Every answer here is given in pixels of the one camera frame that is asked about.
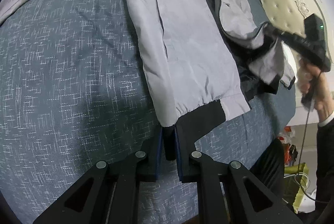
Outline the black sleeve right forearm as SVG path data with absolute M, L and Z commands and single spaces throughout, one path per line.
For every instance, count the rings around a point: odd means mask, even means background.
M 333 223 L 333 120 L 318 127 L 317 133 L 316 223 Z

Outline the person's right hand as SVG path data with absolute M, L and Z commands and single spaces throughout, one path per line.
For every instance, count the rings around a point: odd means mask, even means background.
M 325 74 L 320 68 L 302 58 L 298 75 L 298 88 L 303 95 L 314 90 L 314 108 L 318 113 L 319 123 L 323 123 L 333 114 L 333 98 Z

